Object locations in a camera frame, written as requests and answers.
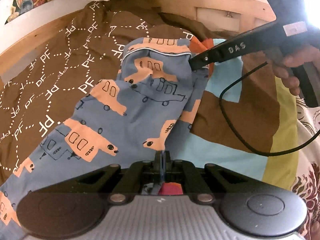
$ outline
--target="human hand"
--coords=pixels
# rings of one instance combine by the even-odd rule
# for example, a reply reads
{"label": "human hand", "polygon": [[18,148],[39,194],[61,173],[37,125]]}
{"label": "human hand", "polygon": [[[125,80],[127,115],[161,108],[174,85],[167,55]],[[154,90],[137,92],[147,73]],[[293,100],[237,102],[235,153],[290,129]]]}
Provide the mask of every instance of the human hand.
{"label": "human hand", "polygon": [[305,45],[296,52],[287,55],[283,60],[283,66],[272,64],[275,76],[281,78],[283,85],[289,88],[290,93],[294,96],[300,94],[300,82],[297,77],[289,76],[287,68],[298,67],[306,62],[313,62],[318,71],[320,71],[320,50],[311,45]]}

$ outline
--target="gray gripper base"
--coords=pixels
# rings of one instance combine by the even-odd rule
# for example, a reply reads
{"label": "gray gripper base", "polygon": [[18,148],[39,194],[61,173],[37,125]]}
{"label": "gray gripper base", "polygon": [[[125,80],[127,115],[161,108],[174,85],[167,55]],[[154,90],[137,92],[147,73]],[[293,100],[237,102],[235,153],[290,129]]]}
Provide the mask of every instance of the gray gripper base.
{"label": "gray gripper base", "polygon": [[[27,240],[36,240],[32,236]],[[72,240],[303,240],[293,233],[280,238],[255,238],[228,227],[215,209],[188,196],[136,196],[114,206],[91,231]]]}

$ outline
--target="wooden headboard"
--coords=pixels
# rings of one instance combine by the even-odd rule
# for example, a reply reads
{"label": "wooden headboard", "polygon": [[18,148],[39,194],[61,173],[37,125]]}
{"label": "wooden headboard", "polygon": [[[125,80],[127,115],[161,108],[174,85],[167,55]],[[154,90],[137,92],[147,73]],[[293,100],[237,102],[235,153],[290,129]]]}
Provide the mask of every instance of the wooden headboard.
{"label": "wooden headboard", "polygon": [[[241,33],[276,19],[266,0],[150,0],[150,3],[153,7],[160,7],[162,12],[202,22],[212,31]],[[79,12],[49,22],[10,46],[0,54],[0,75],[24,55],[52,38]]]}

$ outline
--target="light blue fabric patch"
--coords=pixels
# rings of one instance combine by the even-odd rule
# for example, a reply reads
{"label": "light blue fabric patch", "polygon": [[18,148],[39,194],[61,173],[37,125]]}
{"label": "light blue fabric patch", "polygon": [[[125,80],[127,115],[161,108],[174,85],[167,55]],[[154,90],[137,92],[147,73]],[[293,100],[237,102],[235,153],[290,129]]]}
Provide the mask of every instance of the light blue fabric patch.
{"label": "light blue fabric patch", "polygon": [[[225,39],[213,39],[213,44],[216,46]],[[243,61],[241,57],[237,57],[222,63],[215,63],[213,75],[207,83],[206,91],[213,93],[219,97],[221,92],[231,83],[236,81],[242,76]],[[227,91],[223,99],[231,102],[238,103],[240,99],[242,83],[239,82],[229,91]]]}
{"label": "light blue fabric patch", "polygon": [[189,133],[185,143],[180,145],[175,158],[191,161],[196,167],[214,163],[260,181],[268,160],[264,156],[206,141],[192,133]]}

